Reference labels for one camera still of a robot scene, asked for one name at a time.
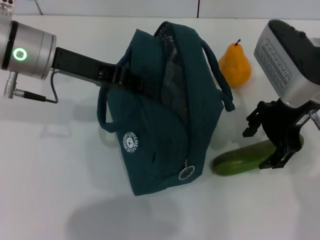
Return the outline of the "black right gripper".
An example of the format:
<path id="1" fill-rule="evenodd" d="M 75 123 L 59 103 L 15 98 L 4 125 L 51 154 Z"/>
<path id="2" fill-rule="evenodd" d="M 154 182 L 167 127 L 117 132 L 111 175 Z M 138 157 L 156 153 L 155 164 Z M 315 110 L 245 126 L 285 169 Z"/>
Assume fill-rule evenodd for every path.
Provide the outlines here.
<path id="1" fill-rule="evenodd" d="M 258 165 L 262 169 L 283 168 L 289 159 L 302 148 L 298 124 L 303 116 L 315 108 L 313 101 L 308 101 L 298 108 L 289 107 L 280 99 L 277 101 L 260 101 L 256 109 L 246 118 L 248 127 L 243 137 L 253 137 L 260 127 L 264 135 L 276 146 L 275 152 Z"/>

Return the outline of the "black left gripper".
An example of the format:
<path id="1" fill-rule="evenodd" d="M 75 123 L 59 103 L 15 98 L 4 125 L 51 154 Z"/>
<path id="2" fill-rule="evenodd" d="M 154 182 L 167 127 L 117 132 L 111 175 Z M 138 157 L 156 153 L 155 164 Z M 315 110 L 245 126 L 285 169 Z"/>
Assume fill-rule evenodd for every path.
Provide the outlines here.
<path id="1" fill-rule="evenodd" d="M 88 56 L 57 47 L 52 68 L 62 74 L 93 83 L 99 87 L 129 91 L 147 98 L 158 98 L 159 85 L 129 68 L 102 62 Z"/>

